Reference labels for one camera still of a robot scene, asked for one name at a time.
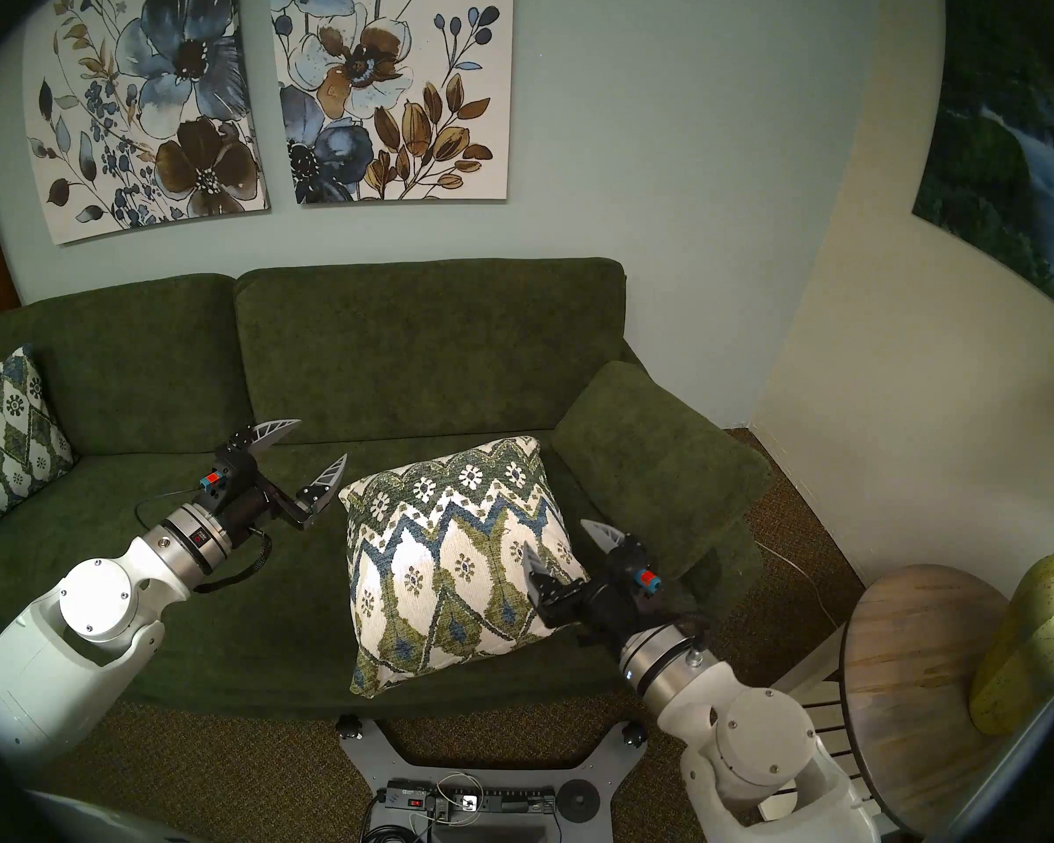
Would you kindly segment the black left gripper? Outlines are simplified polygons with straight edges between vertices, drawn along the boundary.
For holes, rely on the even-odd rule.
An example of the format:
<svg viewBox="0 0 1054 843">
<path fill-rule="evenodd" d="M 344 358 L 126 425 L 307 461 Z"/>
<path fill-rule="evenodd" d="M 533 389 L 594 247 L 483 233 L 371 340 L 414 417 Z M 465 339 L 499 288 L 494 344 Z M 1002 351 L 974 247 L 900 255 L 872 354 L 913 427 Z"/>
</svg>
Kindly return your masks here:
<svg viewBox="0 0 1054 843">
<path fill-rule="evenodd" d="M 301 423 L 301 419 L 276 419 L 249 425 L 246 433 L 232 434 L 214 452 L 212 471 L 200 481 L 198 506 L 226 540 L 225 548 L 242 546 L 250 530 L 266 518 L 306 526 L 335 498 L 346 470 L 346 453 L 294 497 L 260 472 L 256 456 L 281 442 Z"/>
</svg>

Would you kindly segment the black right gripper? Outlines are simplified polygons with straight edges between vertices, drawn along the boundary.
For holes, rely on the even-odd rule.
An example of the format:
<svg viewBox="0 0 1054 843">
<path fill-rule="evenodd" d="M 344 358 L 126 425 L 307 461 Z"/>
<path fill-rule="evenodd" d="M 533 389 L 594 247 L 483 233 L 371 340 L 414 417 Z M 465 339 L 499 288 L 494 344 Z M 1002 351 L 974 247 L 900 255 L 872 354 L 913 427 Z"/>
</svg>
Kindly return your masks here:
<svg viewBox="0 0 1054 843">
<path fill-rule="evenodd" d="M 583 644 L 599 644 L 625 659 L 630 638 L 664 626 L 690 622 L 691 633 L 683 634 L 690 651 L 704 649 L 704 617 L 691 612 L 671 612 L 661 605 L 662 580 L 652 570 L 652 558 L 638 538 L 626 538 L 619 528 L 597 519 L 580 525 L 606 554 L 603 573 L 593 579 L 573 579 L 566 584 L 551 576 L 529 543 L 521 546 L 521 565 L 527 597 L 536 617 L 550 630 L 580 625 Z"/>
</svg>

